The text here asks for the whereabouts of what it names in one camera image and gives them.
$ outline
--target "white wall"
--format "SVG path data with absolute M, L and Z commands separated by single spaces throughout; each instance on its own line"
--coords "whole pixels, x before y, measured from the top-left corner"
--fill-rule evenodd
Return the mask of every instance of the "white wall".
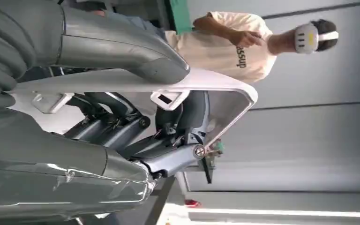
M 189 2 L 198 4 L 190 10 L 233 7 L 247 12 L 241 4 L 202 2 Z M 267 1 L 259 2 L 262 9 L 277 10 Z M 259 110 L 248 112 L 223 136 L 226 149 L 217 160 L 213 184 L 207 184 L 201 172 L 188 172 L 191 190 L 360 191 L 360 104 L 345 105 L 360 103 L 360 6 L 266 23 L 282 32 L 318 18 L 336 23 L 336 48 L 310 56 L 280 56 L 271 74 L 254 85 L 259 92 L 254 109 Z M 319 104 L 342 105 L 314 107 Z
M 187 0 L 190 19 L 206 15 L 209 11 L 274 15 L 311 8 L 360 2 L 360 0 Z

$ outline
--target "vr headset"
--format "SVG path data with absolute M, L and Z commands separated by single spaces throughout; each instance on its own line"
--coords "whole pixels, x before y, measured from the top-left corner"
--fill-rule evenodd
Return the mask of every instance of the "vr headset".
M 296 29 L 295 45 L 297 53 L 312 54 L 318 49 L 320 41 L 328 41 L 339 38 L 337 31 L 318 34 L 318 29 L 312 24 L 307 23 Z

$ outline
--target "man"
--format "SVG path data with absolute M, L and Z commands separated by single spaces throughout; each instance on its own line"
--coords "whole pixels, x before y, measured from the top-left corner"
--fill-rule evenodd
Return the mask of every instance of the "man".
M 209 12 L 194 21 L 195 31 L 177 35 L 154 27 L 138 17 L 127 17 L 107 11 L 93 13 L 108 18 L 120 18 L 166 40 L 191 67 L 215 71 L 245 83 L 265 78 L 278 55 L 296 53 L 296 29 L 272 34 L 264 20 L 253 14 Z M 311 22 L 318 33 L 336 31 L 326 20 Z M 317 51 L 335 46 L 337 39 L 320 41 Z

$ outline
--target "green object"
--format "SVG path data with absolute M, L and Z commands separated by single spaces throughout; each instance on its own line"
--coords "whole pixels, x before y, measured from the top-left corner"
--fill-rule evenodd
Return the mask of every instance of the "green object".
M 223 151 L 223 150 L 224 150 L 224 145 L 223 145 L 223 143 L 219 142 L 219 143 L 217 144 L 217 146 L 218 146 L 218 149 L 220 149 L 220 151 Z
M 177 33 L 192 31 L 192 23 L 186 0 L 170 0 Z

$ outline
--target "bolt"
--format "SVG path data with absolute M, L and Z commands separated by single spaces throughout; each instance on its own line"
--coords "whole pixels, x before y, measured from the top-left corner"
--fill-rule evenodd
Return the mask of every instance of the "bolt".
M 203 158 L 206 154 L 205 148 L 202 146 L 198 146 L 194 149 L 194 154 L 197 158 Z
M 139 121 L 139 125 L 141 128 L 148 128 L 150 126 L 150 119 L 147 117 L 147 118 L 142 118 L 140 119 Z

